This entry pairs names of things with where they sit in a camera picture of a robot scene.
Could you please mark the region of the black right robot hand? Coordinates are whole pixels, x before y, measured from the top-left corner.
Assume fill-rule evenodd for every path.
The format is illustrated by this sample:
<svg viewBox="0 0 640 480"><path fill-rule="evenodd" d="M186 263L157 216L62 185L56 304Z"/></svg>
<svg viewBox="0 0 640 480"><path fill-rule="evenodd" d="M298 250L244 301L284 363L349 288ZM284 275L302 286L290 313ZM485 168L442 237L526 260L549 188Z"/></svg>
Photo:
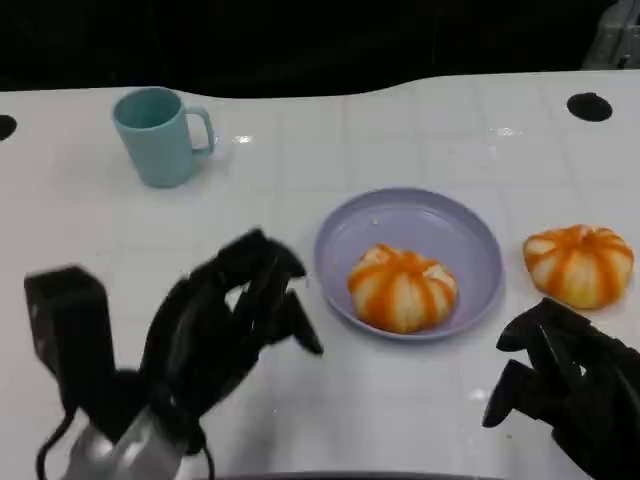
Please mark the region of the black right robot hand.
<svg viewBox="0 0 640 480"><path fill-rule="evenodd" d="M564 453L593 479L639 476L639 353L548 298L515 317L496 347L509 360L486 406L494 428L511 411L551 426Z"/></svg>

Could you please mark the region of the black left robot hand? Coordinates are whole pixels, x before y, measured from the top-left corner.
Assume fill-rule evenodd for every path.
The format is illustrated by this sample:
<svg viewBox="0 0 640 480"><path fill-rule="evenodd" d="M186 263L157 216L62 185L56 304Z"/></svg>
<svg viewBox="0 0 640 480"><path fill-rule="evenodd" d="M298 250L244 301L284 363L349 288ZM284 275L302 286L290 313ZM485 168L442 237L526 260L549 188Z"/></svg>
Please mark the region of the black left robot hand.
<svg viewBox="0 0 640 480"><path fill-rule="evenodd" d="M149 328L139 373L151 409L188 455L203 450L200 418L226 399L263 348L288 338L312 355L323 346L290 281L301 260L259 228L179 279Z"/></svg>

